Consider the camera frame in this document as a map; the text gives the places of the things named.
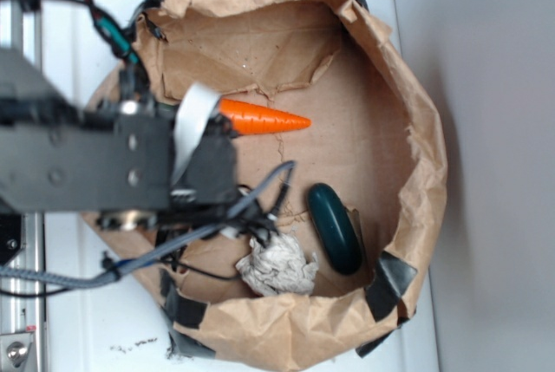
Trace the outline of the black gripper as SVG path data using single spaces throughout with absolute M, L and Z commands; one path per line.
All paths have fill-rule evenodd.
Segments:
M 224 216 L 238 199 L 231 120 L 214 112 L 205 123 L 186 170 L 172 187 L 168 216 Z

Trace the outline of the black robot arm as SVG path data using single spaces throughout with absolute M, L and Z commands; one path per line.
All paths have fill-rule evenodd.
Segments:
M 177 108 L 133 100 L 83 110 L 15 49 L 1 51 L 1 210 L 96 212 L 105 230 L 203 225 L 238 200 L 219 94 Z

